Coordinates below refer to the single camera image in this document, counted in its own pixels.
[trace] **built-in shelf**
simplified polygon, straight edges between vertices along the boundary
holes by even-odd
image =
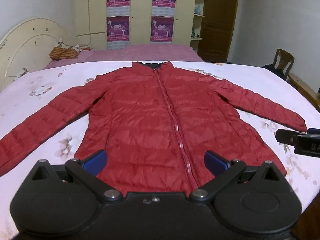
[[[191,40],[192,41],[201,41],[201,40],[203,40],[203,38],[191,37]]]
[[[193,15],[194,15],[194,16],[199,16],[199,17],[205,17],[205,16],[202,15],[202,14],[196,14],[196,13],[194,13]]]

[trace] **chair backrest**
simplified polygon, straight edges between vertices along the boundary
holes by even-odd
[[[289,67],[287,68],[285,74],[284,74],[284,80],[287,79],[288,73],[291,70],[293,63],[294,63],[294,57],[289,53],[286,52],[283,49],[277,49],[275,60],[273,61],[273,65],[276,67],[278,56],[280,56],[280,62],[278,65],[278,69],[281,69],[282,71],[285,69],[285,67],[290,63]]]

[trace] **headboard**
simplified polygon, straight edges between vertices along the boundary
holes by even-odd
[[[71,37],[54,21],[43,18],[27,20],[14,27],[0,41],[0,91],[23,72],[43,69],[49,53],[59,39],[72,44]]]

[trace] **brown door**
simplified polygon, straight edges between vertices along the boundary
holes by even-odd
[[[206,62],[227,61],[238,0],[204,0],[198,55]]]

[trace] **pink bedsheet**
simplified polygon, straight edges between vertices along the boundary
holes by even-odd
[[[191,47],[185,45],[145,44],[113,50],[84,50],[80,52],[77,59],[55,60],[50,62],[45,69],[82,62],[144,60],[204,62]]]

